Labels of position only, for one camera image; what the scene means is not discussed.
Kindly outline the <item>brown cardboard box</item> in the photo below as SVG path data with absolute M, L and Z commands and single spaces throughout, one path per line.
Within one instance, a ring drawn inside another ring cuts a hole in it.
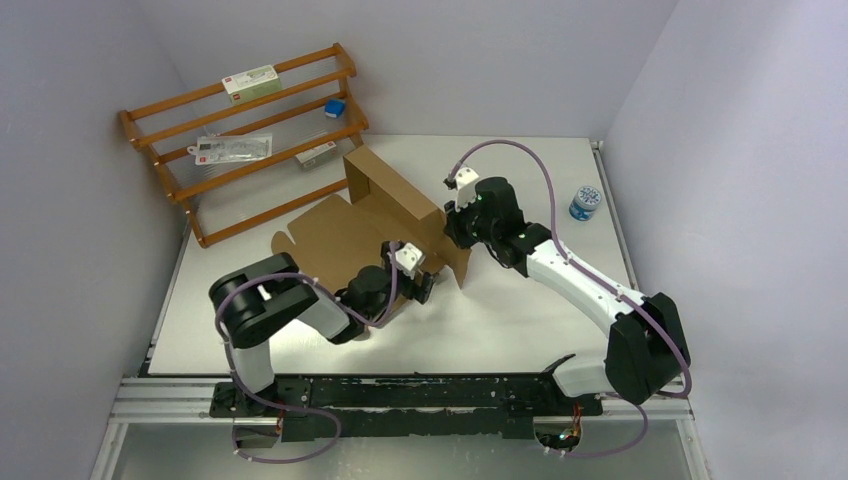
M 271 252 L 287 253 L 300 270 L 331 291 L 361 268 L 379 265 L 386 241 L 412 243 L 425 254 L 423 270 L 452 270 L 462 286 L 471 252 L 444 234 L 446 215 L 366 146 L 343 156 L 347 200 L 332 194 L 291 220 L 271 239 Z

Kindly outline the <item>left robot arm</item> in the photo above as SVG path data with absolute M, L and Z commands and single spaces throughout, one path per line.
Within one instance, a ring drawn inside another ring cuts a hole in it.
M 422 270 L 422 262 L 383 253 L 380 264 L 361 268 L 345 287 L 330 291 L 281 253 L 215 281 L 208 296 L 234 384 L 231 399 L 215 402 L 248 416 L 286 407 L 271 364 L 271 338 L 293 322 L 334 345 L 364 338 L 389 321 L 400 301 L 429 300 L 437 276 Z

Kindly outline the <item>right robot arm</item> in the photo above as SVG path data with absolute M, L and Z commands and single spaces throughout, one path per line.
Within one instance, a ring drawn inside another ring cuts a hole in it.
M 466 169 L 445 183 L 456 193 L 445 205 L 445 233 L 457 247 L 484 245 L 502 267 L 575 306 L 607 339 L 600 355 L 568 354 L 548 367 L 552 379 L 539 389 L 548 412 L 565 413 L 579 396 L 596 393 L 640 405 L 691 364 L 670 297 L 648 297 L 583 263 L 549 228 L 525 220 L 505 178 Z

